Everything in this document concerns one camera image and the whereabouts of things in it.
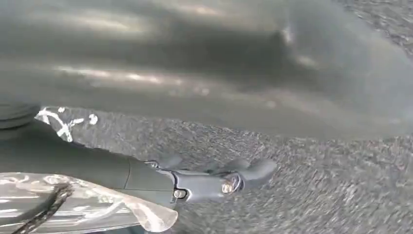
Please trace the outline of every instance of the bolt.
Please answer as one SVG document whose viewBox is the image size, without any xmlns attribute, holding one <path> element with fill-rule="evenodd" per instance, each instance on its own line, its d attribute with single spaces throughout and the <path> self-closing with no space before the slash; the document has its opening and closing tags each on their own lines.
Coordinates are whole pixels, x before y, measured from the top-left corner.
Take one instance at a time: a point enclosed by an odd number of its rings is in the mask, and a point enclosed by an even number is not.
<svg viewBox="0 0 413 234">
<path fill-rule="evenodd" d="M 186 193 L 185 190 L 177 189 L 177 190 L 173 191 L 173 196 L 175 198 L 184 198 L 186 195 L 187 195 L 187 193 Z"/>
<path fill-rule="evenodd" d="M 226 181 L 222 184 L 222 192 L 224 194 L 230 194 L 234 191 L 234 186 L 231 181 Z"/>
</svg>

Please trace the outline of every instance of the black braided cable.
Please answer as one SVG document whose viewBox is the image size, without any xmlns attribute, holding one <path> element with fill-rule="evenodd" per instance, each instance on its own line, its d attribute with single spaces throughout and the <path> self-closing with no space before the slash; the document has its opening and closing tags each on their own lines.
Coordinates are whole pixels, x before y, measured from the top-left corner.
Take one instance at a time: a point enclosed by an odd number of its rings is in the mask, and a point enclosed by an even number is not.
<svg viewBox="0 0 413 234">
<path fill-rule="evenodd" d="M 73 189 L 69 184 L 59 184 L 55 187 L 51 199 L 53 203 L 46 206 L 43 211 L 36 214 L 32 219 L 27 221 L 23 226 L 15 230 L 12 234 L 29 234 L 49 218 L 51 218 L 63 205 L 63 203 L 73 193 Z"/>
</svg>

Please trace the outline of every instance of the gray asphalt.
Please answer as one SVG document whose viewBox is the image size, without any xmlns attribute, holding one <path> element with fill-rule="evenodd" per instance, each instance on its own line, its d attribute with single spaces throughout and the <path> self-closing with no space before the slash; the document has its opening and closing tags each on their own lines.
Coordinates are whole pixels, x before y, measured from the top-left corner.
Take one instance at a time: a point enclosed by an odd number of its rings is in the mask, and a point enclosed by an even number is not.
<svg viewBox="0 0 413 234">
<path fill-rule="evenodd" d="M 413 0 L 335 0 L 413 54 Z M 269 138 L 202 124 L 94 112 L 72 129 L 88 146 L 156 159 L 179 154 L 201 169 L 235 158 L 271 158 L 279 169 L 261 190 L 223 204 L 178 207 L 177 234 L 413 233 L 413 137 L 374 141 Z M 63 118 L 87 118 L 71 109 Z"/>
</svg>

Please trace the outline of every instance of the gray curved panel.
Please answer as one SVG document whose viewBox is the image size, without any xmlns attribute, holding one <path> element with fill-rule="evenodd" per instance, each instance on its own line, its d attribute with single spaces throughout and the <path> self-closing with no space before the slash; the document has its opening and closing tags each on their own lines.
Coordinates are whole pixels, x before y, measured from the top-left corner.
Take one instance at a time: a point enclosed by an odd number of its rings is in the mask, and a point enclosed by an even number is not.
<svg viewBox="0 0 413 234">
<path fill-rule="evenodd" d="M 404 53 L 323 0 L 0 1 L 0 94 L 270 135 L 411 132 Z"/>
</svg>

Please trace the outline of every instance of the clear plastic sheet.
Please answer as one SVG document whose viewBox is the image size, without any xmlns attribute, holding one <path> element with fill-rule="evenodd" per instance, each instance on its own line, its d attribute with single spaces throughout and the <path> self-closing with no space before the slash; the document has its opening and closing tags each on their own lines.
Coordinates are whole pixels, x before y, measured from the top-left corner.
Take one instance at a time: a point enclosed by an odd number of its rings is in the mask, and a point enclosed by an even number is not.
<svg viewBox="0 0 413 234">
<path fill-rule="evenodd" d="M 169 208 L 65 175 L 0 173 L 0 234 L 9 234 L 27 220 L 16 220 L 44 202 L 57 184 L 70 184 L 73 194 L 34 234 L 84 234 L 141 225 L 163 232 L 178 213 Z"/>
</svg>

